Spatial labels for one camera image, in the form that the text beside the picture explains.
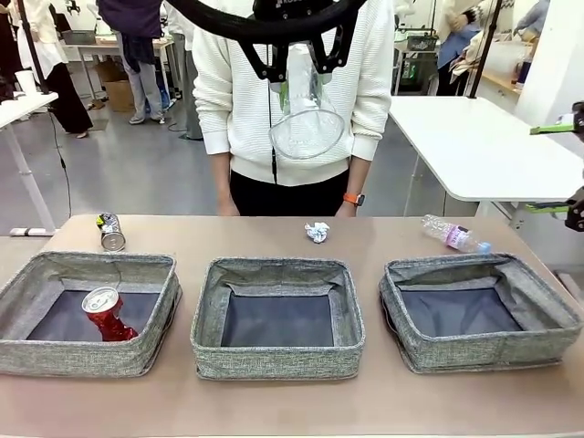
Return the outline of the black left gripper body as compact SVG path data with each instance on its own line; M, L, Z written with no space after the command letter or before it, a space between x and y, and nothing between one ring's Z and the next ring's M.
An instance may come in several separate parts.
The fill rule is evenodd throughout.
M324 16L324 11L333 4L332 0L255 0L253 20L259 23L271 23Z

